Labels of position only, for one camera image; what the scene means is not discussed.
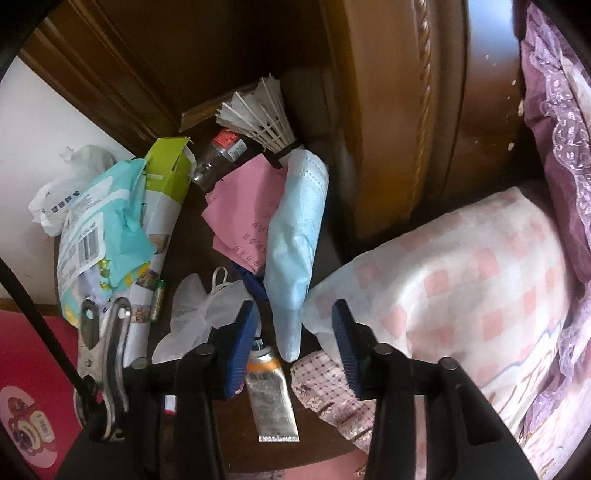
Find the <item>white tissue wrapper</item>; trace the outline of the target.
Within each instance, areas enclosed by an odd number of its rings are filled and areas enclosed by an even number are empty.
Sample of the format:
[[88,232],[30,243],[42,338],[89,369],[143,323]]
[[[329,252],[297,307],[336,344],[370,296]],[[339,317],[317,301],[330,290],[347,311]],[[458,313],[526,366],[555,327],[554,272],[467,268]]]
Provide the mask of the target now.
[[153,364],[181,359],[206,343],[214,328],[235,321],[243,302],[253,301],[242,280],[228,280],[228,270],[224,267],[217,267],[211,280],[209,292],[197,273],[181,281],[173,296],[170,332],[156,345],[151,358]]

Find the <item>light blue face mask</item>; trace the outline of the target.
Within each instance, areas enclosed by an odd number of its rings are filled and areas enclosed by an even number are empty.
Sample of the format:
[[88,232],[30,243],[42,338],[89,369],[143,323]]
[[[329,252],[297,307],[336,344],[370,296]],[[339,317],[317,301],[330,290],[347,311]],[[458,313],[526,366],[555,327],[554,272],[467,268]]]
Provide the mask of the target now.
[[304,148],[287,155],[287,177],[267,234],[264,288],[276,347],[289,363],[301,352],[301,311],[310,288],[329,189],[329,171]]

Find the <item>purple lace bedding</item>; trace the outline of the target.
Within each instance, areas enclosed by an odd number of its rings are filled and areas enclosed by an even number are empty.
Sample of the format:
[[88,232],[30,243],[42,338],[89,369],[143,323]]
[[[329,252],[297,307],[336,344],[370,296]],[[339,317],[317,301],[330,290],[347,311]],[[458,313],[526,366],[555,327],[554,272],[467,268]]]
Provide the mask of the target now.
[[590,343],[590,50],[577,47],[566,26],[555,7],[529,3],[521,41],[524,119],[535,137],[579,291],[559,336],[549,382],[527,412],[525,434],[558,409]]

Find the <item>dark wooden headboard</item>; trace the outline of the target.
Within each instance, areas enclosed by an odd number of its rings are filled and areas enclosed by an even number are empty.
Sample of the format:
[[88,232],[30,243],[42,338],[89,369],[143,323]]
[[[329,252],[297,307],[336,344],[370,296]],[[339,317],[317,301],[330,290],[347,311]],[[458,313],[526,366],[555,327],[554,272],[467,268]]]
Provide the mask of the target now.
[[135,153],[273,75],[369,240],[506,175],[524,23],[522,1],[63,1],[20,57]]

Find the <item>teal wet wipes package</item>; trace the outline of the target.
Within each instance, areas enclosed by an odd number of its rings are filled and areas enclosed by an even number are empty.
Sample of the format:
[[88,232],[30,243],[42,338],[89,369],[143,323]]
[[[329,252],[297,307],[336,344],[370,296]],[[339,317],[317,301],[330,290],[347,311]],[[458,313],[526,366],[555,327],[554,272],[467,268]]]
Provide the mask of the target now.
[[145,165],[143,159],[115,163],[70,204],[56,277],[62,316],[75,327],[85,300],[107,305],[155,252],[141,225]]

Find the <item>dark plastic bottle red label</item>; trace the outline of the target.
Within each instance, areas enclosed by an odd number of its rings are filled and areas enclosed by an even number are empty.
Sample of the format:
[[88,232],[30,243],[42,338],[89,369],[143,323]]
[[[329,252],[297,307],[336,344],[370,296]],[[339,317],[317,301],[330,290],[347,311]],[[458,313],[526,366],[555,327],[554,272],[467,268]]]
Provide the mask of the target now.
[[211,191],[218,180],[235,169],[236,162],[246,150],[247,145],[242,137],[222,129],[195,162],[191,173],[192,182],[204,193]]

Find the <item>white feather shuttlecock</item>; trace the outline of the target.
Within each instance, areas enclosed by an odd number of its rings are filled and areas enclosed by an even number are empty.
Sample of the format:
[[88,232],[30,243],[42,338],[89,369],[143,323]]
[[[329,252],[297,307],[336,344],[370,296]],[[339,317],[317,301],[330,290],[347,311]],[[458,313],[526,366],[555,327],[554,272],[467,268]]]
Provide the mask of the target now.
[[297,147],[280,81],[273,75],[233,92],[216,109],[215,118],[220,126],[262,146],[281,167],[287,166],[287,155]]

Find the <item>green white cardboard box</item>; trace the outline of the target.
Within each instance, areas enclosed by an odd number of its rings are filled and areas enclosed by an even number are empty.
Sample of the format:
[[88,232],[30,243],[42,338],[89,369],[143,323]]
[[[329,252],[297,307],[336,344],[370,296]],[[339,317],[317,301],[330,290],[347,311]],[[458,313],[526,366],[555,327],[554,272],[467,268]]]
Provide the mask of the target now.
[[121,295],[131,304],[131,323],[123,356],[125,366],[147,356],[152,300],[195,162],[189,143],[187,137],[159,138],[145,156],[141,225],[155,253],[122,282]]

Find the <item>metal spring clip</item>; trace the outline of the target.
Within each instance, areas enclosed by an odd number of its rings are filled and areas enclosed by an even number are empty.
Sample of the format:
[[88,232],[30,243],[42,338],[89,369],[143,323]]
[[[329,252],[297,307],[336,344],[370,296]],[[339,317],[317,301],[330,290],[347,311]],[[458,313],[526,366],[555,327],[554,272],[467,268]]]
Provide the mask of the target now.
[[119,297],[101,310],[91,300],[82,303],[78,329],[77,373],[85,387],[74,393],[79,423],[94,421],[90,438],[99,442],[119,441],[129,410],[123,380],[123,359],[131,305]]

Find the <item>pink checkered pillow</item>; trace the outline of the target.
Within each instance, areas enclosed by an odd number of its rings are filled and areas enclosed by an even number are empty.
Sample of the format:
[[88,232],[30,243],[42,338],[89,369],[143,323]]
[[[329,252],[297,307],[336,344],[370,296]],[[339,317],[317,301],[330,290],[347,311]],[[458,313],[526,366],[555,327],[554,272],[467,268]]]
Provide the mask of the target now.
[[304,327],[339,354],[332,306],[405,355],[456,359],[519,432],[557,353],[575,282],[544,199],[513,187],[445,214],[311,289]]

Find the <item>pink paper sheet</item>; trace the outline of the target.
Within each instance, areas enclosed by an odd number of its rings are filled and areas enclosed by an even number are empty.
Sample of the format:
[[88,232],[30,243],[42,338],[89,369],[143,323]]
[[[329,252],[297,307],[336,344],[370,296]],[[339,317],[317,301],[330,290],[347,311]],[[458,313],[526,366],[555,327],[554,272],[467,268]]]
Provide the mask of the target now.
[[253,274],[266,264],[270,220],[283,198],[287,170],[262,154],[217,181],[202,213],[212,248]]

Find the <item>crumpled white plastic bag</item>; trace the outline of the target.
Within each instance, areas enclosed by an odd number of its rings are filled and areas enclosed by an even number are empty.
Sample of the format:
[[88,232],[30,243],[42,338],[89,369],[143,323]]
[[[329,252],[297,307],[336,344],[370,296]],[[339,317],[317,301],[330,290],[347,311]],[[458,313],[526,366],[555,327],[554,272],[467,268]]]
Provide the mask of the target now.
[[94,145],[78,150],[67,147],[60,157],[66,173],[43,185],[28,205],[33,222],[50,237],[61,234],[69,204],[117,162],[110,152]]

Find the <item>silver orange cream tube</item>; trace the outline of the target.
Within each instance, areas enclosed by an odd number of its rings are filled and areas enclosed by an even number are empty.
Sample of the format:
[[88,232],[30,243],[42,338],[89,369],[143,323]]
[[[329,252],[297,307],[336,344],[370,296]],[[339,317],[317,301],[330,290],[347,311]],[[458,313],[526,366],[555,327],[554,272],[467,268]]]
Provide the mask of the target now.
[[273,348],[254,339],[245,385],[260,443],[297,443],[300,433],[280,360]]

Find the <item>green battery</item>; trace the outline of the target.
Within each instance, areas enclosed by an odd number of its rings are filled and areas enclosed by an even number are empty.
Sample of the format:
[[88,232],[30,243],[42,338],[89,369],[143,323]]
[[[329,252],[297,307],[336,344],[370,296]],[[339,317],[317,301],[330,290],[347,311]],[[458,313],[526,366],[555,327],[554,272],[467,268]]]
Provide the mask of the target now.
[[156,322],[159,319],[162,307],[163,297],[165,292],[165,282],[159,279],[152,297],[149,319],[151,322]]

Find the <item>red cartoon bag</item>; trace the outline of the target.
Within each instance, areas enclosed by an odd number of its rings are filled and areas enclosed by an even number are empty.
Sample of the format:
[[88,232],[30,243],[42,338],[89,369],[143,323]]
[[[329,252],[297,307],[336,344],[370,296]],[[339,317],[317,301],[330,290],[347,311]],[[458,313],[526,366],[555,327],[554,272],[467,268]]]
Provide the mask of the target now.
[[18,460],[53,479],[81,431],[74,387],[21,313],[1,312],[1,434]]

